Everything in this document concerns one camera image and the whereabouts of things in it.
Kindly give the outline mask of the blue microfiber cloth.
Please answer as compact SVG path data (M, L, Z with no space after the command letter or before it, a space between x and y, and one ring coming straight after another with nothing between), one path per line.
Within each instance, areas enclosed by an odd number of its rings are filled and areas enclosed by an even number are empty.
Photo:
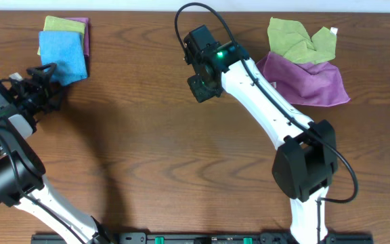
M67 86L87 78L82 34L70 31L41 31L39 49L42 65L56 64L51 82Z

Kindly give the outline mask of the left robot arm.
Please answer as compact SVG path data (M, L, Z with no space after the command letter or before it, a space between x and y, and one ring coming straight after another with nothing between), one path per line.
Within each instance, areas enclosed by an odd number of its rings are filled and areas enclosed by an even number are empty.
M50 184L45 166L26 139L37 130L38 113L59 110L62 89L51 87L57 65L27 69L29 78L0 79L0 204L25 211L66 243L114 243L95 218L70 204Z

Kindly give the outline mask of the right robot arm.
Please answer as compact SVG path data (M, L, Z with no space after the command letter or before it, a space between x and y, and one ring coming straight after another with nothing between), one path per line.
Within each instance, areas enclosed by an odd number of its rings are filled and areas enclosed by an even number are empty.
M255 118L276 149L272 174L290 199L290 232L298 243L317 243L326 238L325 197L337 170L337 159L309 133L335 141L327 121L314 123L289 104L261 74L243 47L216 41L205 26L190 31L183 40L185 60L194 76L188 85L201 103L226 92Z

